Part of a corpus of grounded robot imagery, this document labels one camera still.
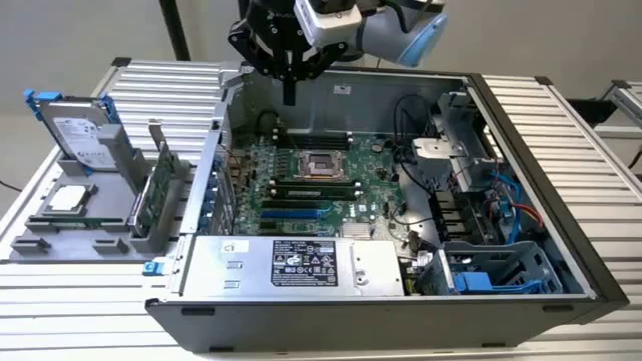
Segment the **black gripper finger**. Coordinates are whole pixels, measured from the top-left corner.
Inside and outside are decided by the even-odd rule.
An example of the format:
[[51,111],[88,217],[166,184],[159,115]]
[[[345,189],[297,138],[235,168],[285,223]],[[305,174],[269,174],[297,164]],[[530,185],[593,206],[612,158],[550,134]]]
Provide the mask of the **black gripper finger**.
[[339,60],[349,45],[346,42],[325,46],[307,59],[303,59],[305,51],[293,52],[293,61],[289,67],[289,104],[297,104],[297,83],[303,80],[313,80]]
[[235,22],[229,32],[229,42],[253,67],[266,76],[278,79],[283,86],[283,105],[290,105],[290,73],[286,52],[275,49],[269,53],[253,37],[247,22]]

